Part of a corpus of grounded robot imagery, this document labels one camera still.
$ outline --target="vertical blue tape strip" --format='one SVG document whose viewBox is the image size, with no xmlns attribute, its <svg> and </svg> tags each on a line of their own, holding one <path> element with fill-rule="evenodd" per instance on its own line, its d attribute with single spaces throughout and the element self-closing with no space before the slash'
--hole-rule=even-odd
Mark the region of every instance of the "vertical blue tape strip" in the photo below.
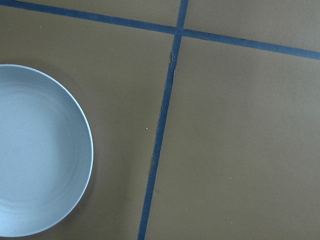
<svg viewBox="0 0 320 240">
<path fill-rule="evenodd" d="M 189 30 L 189 29 L 183 30 L 183 36 L 196 38 L 196 39 L 203 39 L 203 40 L 208 40 L 208 41 L 213 41 L 218 43 L 237 45 L 237 46 L 242 46 L 242 47 L 247 47 L 252 49 L 260 49 L 260 50 L 265 50 L 270 52 L 294 55 L 294 56 L 299 56 L 303 58 L 320 60 L 320 52 L 310 51 L 310 50 L 305 50 L 305 49 L 300 49 L 295 47 L 289 47 L 289 46 L 283 46 L 283 45 L 277 45 L 272 43 L 266 43 L 261 41 L 254 41 L 254 40 L 242 39 L 238 37 L 224 36 L 224 35 Z"/>
<path fill-rule="evenodd" d="M 188 0 L 181 0 L 173 44 L 172 44 L 172 50 L 171 50 L 172 59 L 171 59 L 171 63 L 169 65 L 167 76 L 166 76 L 165 88 L 164 88 L 163 99 L 161 104 L 161 111 L 160 111 L 160 116 L 158 121 L 158 127 L 156 130 L 156 135 L 155 135 L 155 143 L 154 143 L 153 155 L 152 155 L 152 166 L 151 166 L 151 171 L 149 174 L 146 192 L 145 192 L 140 228 L 139 228 L 138 238 L 137 238 L 138 240 L 144 240 L 146 237 L 151 201 L 152 201 L 152 196 L 153 196 L 154 187 L 155 187 L 158 163 L 160 158 L 160 151 L 161 151 L 162 141 L 164 138 L 171 91 L 172 91 L 174 74 L 175 74 L 177 61 L 178 61 L 182 33 L 183 33 L 185 19 L 186 19 L 187 7 L 188 7 Z"/>
<path fill-rule="evenodd" d="M 23 2 L 23 1 L 16 1 L 16 0 L 0 0 L 0 5 L 17 8 L 17 9 L 25 9 L 25 10 L 31 10 L 36 12 L 61 15 L 61 16 L 66 16 L 71 18 L 85 19 L 85 20 L 91 20 L 95 22 L 126 26 L 126 27 L 137 28 L 137 29 L 151 30 L 151 31 L 161 32 L 166 34 L 174 34 L 176 31 L 176 28 L 173 26 L 166 26 L 166 25 L 155 24 L 155 23 L 150 23 L 145 21 L 137 21 L 137 20 L 131 20 L 131 19 L 126 19 L 121 17 L 107 16 L 102 14 L 86 12 L 86 11 L 78 11 L 78 10 L 72 10 L 72 9 L 56 7 L 56 6 L 35 4 L 30 2 Z"/>
</svg>

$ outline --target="light blue bowl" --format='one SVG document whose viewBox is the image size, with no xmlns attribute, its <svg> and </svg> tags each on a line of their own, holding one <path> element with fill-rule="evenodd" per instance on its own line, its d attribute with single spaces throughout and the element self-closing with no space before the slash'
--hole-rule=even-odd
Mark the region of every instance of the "light blue bowl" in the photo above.
<svg viewBox="0 0 320 240">
<path fill-rule="evenodd" d="M 82 197 L 93 165 L 87 119 L 50 76 L 0 65 L 0 236 L 57 224 Z"/>
</svg>

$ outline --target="floor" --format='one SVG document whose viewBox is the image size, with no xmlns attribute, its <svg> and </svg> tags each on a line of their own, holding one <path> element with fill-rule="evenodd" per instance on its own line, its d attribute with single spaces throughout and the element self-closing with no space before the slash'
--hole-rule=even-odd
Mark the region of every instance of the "floor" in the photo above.
<svg viewBox="0 0 320 240">
<path fill-rule="evenodd" d="M 20 239 L 320 238 L 318 0 L 0 0 L 0 23 L 0 64 L 64 85 L 94 142 L 75 209 Z"/>
</svg>

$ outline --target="plate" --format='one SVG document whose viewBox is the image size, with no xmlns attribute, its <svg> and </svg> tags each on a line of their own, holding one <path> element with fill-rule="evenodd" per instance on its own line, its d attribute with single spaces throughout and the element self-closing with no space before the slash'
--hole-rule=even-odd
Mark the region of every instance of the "plate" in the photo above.
<svg viewBox="0 0 320 240">
<path fill-rule="evenodd" d="M 61 221 L 82 197 L 93 166 L 88 121 L 75 98 L 30 67 L 0 65 L 0 236 Z"/>
</svg>

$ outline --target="blue line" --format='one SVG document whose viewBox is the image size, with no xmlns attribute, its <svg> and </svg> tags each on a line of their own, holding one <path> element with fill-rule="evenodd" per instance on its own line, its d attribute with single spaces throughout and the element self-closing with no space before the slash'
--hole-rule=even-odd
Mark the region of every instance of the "blue line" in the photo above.
<svg viewBox="0 0 320 240">
<path fill-rule="evenodd" d="M 265 50 L 270 52 L 289 54 L 289 55 L 299 56 L 303 58 L 320 60 L 320 52 L 304 50 L 300 48 L 283 46 L 283 45 L 277 45 L 272 43 L 266 43 L 261 41 L 254 41 L 254 40 L 242 39 L 238 37 L 224 36 L 224 35 L 218 35 L 214 33 L 195 31 L 195 30 L 189 30 L 189 29 L 183 30 L 183 36 L 196 38 L 196 39 L 203 39 L 203 40 L 208 40 L 208 41 L 213 41 L 218 43 L 237 45 L 237 46 L 242 46 L 242 47 L 247 47 L 252 49 L 260 49 L 260 50 Z"/>
<path fill-rule="evenodd" d="M 67 16 L 67 17 L 77 18 L 77 19 L 86 19 L 86 20 L 91 20 L 91 21 L 101 22 L 101 23 L 121 25 L 121 26 L 126 26 L 131 28 L 137 28 L 137 29 L 151 30 L 151 31 L 161 32 L 166 34 L 175 34 L 175 31 L 176 31 L 176 28 L 173 26 L 160 25 L 160 24 L 149 23 L 145 21 L 137 21 L 137 20 L 131 20 L 131 19 L 126 19 L 121 17 L 107 16 L 102 14 L 72 10 L 72 9 L 55 7 L 55 6 L 40 5 L 40 4 L 35 4 L 30 2 L 23 2 L 23 1 L 16 1 L 16 0 L 0 0 L 0 5 L 18 8 L 18 9 L 32 10 L 32 11 L 48 13 L 48 14 Z"/>
<path fill-rule="evenodd" d="M 175 70 L 176 70 L 177 61 L 178 61 L 182 33 L 183 33 L 185 19 L 186 19 L 187 7 L 188 7 L 188 0 L 181 0 L 178 19 L 176 23 L 176 30 L 175 30 L 172 50 L 171 50 L 172 58 L 171 58 L 171 63 L 169 65 L 167 76 L 166 76 L 163 99 L 161 104 L 161 111 L 160 111 L 160 116 L 158 121 L 158 127 L 156 130 L 156 135 L 155 135 L 155 143 L 154 143 L 153 154 L 152 154 L 152 166 L 151 166 L 151 170 L 150 170 L 150 174 L 149 174 L 149 178 L 146 186 L 145 198 L 144 198 L 141 221 L 140 221 L 140 228 L 139 228 L 139 233 L 137 238 L 138 240 L 144 240 L 146 236 L 151 201 L 152 201 L 152 196 L 155 188 L 160 151 L 161 151 L 162 141 L 164 138 L 171 91 L 172 91 L 174 75 L 175 75 Z"/>
</svg>

